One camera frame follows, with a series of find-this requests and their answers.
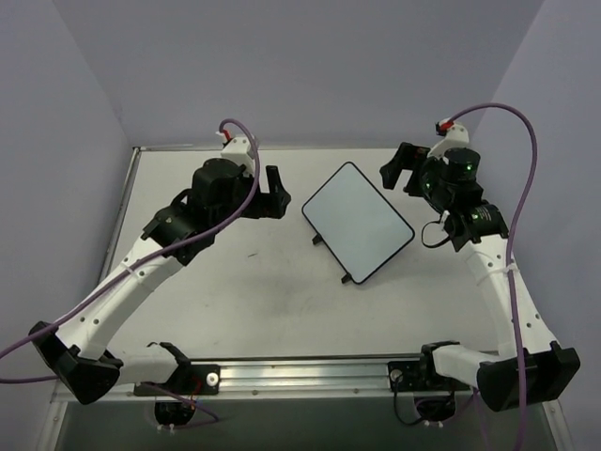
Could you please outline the small black-framed whiteboard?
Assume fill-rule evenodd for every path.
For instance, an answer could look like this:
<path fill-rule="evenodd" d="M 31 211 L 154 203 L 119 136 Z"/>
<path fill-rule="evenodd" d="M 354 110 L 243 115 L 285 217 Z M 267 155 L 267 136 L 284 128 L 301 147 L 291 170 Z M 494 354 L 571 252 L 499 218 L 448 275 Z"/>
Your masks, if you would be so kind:
<path fill-rule="evenodd" d="M 415 230 L 353 162 L 342 164 L 301 207 L 344 271 L 342 284 L 361 285 L 415 238 Z"/>

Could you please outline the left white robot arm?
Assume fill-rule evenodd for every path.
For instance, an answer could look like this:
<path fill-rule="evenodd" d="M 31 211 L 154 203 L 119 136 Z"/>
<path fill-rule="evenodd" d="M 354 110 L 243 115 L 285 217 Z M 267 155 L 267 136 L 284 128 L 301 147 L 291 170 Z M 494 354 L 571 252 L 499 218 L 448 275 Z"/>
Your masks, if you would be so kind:
<path fill-rule="evenodd" d="M 192 389 L 193 364 L 169 342 L 109 351 L 125 321 L 163 282 L 215 242 L 221 223 L 281 219 L 291 196 L 279 169 L 265 168 L 269 189 L 243 164 L 212 158 L 193 173 L 190 188 L 158 210 L 115 270 L 64 319 L 30 331 L 42 360 L 75 398 L 88 405 L 117 385 L 148 382 L 168 394 Z"/>

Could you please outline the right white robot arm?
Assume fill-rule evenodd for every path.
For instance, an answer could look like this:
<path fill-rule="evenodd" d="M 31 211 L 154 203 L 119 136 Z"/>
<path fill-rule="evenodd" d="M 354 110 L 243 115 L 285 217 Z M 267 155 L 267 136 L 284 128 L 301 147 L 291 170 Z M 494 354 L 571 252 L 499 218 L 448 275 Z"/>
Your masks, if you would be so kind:
<path fill-rule="evenodd" d="M 379 173 L 384 188 L 402 171 L 405 193 L 424 199 L 469 267 L 495 327 L 495 354 L 470 350 L 457 341 L 425 344 L 415 378 L 425 390 L 466 385 L 477 389 L 494 412 L 557 399 L 580 368 L 577 351 L 562 347 L 542 320 L 515 262 L 508 257 L 509 228 L 501 211 L 484 198 L 477 182 L 479 154 L 452 147 L 439 157 L 429 148 L 403 142 Z"/>

